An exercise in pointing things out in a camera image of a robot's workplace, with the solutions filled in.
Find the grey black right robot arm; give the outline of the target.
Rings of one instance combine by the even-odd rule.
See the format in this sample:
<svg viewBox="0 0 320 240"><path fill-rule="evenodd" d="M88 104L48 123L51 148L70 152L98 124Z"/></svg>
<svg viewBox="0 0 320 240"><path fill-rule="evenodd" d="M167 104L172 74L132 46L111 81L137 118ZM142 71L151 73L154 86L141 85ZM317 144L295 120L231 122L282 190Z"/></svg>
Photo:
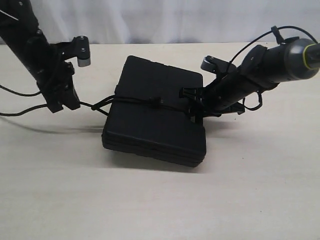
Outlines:
<svg viewBox="0 0 320 240"><path fill-rule="evenodd" d="M253 47L239 66L206 56L201 69L216 75L204 87L183 87L180 98L188 105L188 117L220 117L256 111L263 105L262 94L280 83L313 78L320 71L320 45L310 39L294 37L278 46Z"/></svg>

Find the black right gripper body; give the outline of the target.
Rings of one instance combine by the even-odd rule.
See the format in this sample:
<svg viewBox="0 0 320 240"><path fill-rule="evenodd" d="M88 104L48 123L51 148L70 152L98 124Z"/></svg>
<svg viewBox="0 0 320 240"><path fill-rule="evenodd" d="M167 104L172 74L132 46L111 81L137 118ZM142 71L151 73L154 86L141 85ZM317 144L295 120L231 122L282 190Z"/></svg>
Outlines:
<svg viewBox="0 0 320 240"><path fill-rule="evenodd" d="M230 113L243 114L246 108L240 101L246 96L246 77L216 78L207 86L197 89L198 104L207 117Z"/></svg>

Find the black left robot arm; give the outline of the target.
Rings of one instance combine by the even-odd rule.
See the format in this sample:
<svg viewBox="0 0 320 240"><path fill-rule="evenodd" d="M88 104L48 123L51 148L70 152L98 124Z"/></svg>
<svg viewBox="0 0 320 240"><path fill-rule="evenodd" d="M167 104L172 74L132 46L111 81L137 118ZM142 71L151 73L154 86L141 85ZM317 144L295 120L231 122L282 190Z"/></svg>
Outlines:
<svg viewBox="0 0 320 240"><path fill-rule="evenodd" d="M79 38L71 42L49 43L39 27L29 0L0 2L0 37L33 76L52 113L67 107L80 108L68 60L82 58Z"/></svg>

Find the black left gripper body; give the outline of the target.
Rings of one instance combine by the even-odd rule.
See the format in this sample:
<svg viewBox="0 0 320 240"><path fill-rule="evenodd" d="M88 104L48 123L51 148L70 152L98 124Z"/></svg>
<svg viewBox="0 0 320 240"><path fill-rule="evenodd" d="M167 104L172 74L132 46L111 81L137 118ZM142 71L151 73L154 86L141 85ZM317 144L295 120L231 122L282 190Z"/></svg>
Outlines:
<svg viewBox="0 0 320 240"><path fill-rule="evenodd" d="M45 67L36 74L36 85L46 103L48 100L57 100L62 104L62 92L75 89L73 83L75 69L71 62L63 59L57 43L49 46L53 50L53 55L44 58Z"/></svg>

